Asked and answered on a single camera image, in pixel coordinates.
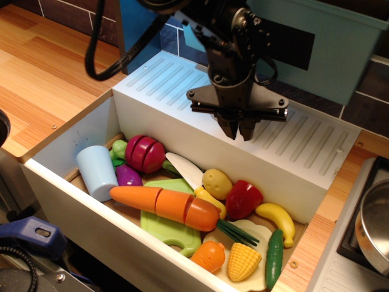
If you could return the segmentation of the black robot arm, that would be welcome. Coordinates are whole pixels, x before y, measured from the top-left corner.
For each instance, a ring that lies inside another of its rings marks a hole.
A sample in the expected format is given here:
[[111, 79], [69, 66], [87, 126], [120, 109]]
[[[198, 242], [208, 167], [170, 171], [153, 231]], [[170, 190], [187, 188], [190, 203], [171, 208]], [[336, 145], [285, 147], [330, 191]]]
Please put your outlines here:
[[224, 134], [245, 141], [261, 120], [284, 121], [289, 102], [262, 97], [278, 77], [268, 53], [269, 33], [245, 1], [141, 1], [165, 22], [173, 17], [203, 45], [210, 84], [187, 92], [194, 112], [215, 116]]

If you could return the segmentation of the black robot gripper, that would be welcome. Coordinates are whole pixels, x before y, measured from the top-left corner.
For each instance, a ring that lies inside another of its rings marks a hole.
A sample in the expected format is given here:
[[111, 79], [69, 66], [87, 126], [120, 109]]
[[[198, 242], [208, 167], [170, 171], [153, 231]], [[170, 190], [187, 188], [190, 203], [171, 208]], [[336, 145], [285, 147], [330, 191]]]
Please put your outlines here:
[[210, 84], [187, 92], [193, 111], [216, 114], [218, 125], [233, 140], [236, 139], [238, 127], [244, 141], [249, 141], [262, 119], [286, 120], [289, 102], [262, 92], [268, 83], [274, 81], [277, 73], [266, 82], [256, 77], [259, 59], [277, 68], [264, 49], [254, 50], [253, 46], [242, 49], [208, 47], [205, 53]]

